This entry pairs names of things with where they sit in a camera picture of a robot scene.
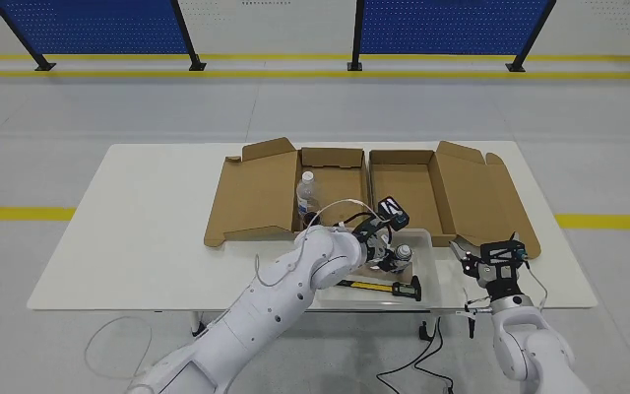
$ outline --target blue fence panel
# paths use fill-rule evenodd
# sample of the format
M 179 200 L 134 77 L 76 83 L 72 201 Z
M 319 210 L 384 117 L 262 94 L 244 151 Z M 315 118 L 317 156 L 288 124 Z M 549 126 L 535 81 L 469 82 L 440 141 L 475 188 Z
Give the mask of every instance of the blue fence panel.
M 37 53 L 187 53 L 169 0 L 0 0 Z
M 547 0 L 365 0 L 361 53 L 516 54 Z

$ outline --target floor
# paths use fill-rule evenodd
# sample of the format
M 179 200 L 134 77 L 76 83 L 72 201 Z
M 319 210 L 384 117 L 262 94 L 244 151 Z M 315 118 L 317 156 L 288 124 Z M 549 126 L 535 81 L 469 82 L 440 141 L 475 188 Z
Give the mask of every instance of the floor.
M 79 204 L 114 143 L 514 140 L 555 213 L 628 213 L 630 90 L 623 82 L 0 79 L 0 206 Z M 0 222 L 0 387 L 6 393 L 123 393 L 129 379 L 94 376 L 83 351 L 118 313 L 31 312 L 26 303 L 66 224 Z M 593 393 L 630 386 L 630 232 L 568 230 L 599 299 L 547 311 Z M 185 315 L 149 322 L 144 365 L 189 340 Z M 212 319 L 207 313 L 205 320 Z M 414 358 L 421 315 L 306 314 L 234 382 L 234 393 L 387 393 L 374 375 Z M 101 372 L 129 376 L 148 341 L 138 320 L 103 331 L 88 353 Z M 487 316 L 468 339 L 446 317 L 443 351 L 426 365 L 455 392 L 517 392 L 496 365 Z M 401 393 L 441 393 L 439 379 L 404 370 Z

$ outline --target clear plastic tray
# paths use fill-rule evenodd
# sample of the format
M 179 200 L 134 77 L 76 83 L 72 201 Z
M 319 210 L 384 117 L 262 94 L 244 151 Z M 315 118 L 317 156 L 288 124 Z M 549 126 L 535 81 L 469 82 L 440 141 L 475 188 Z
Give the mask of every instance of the clear plastic tray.
M 440 304 L 440 286 L 438 282 L 435 254 L 431 236 L 426 230 L 401 230 L 394 233 L 393 247 L 401 243 L 409 245 L 413 251 L 411 264 L 398 276 L 381 275 L 376 277 L 362 275 L 369 268 L 347 277 L 348 280 L 390 285 L 395 281 L 410 282 L 413 275 L 418 276 L 422 286 L 422 300 L 416 301 L 403 296 L 393 296 L 385 292 L 343 288 L 334 286 L 315 294 L 314 305 L 319 309 L 356 309 L 356 310 L 410 310 L 426 309 L 428 305 Z

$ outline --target plastic bottle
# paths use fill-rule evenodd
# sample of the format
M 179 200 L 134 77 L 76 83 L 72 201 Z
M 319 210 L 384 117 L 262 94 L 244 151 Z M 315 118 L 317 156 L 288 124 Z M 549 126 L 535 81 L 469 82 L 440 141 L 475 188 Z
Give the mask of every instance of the plastic bottle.
M 302 179 L 297 184 L 295 194 L 297 195 L 297 210 L 300 218 L 309 212 L 317 212 L 320 209 L 318 201 L 318 187 L 315 176 L 311 171 L 302 173 Z
M 394 251 L 394 255 L 396 256 L 396 268 L 393 269 L 391 272 L 394 274 L 400 274 L 401 272 L 405 271 L 409 264 L 411 264 L 411 257 L 413 256 L 413 252 L 408 245 L 402 244 L 396 248 L 396 250 Z

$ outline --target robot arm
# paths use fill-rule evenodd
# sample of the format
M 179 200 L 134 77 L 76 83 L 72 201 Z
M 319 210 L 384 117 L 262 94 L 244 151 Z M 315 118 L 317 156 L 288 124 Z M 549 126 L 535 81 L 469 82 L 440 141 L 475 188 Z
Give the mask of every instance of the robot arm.
M 494 353 L 503 373 L 521 382 L 522 393 L 590 393 L 573 372 L 575 357 L 569 344 L 518 286 L 518 269 L 523 264 L 530 269 L 518 235 L 482 245 L 480 257 L 465 252 L 455 242 L 451 248 L 462 262 L 464 273 L 488 291 Z M 519 326 L 529 329 L 515 330 Z
M 133 394 L 226 393 L 236 375 L 310 306 L 317 290 L 334 286 L 366 263 L 392 253 L 376 232 L 399 230 L 409 217 L 393 199 L 353 232 L 313 226 L 295 248 L 258 272 L 236 302 L 196 341 L 159 361 L 130 385 Z

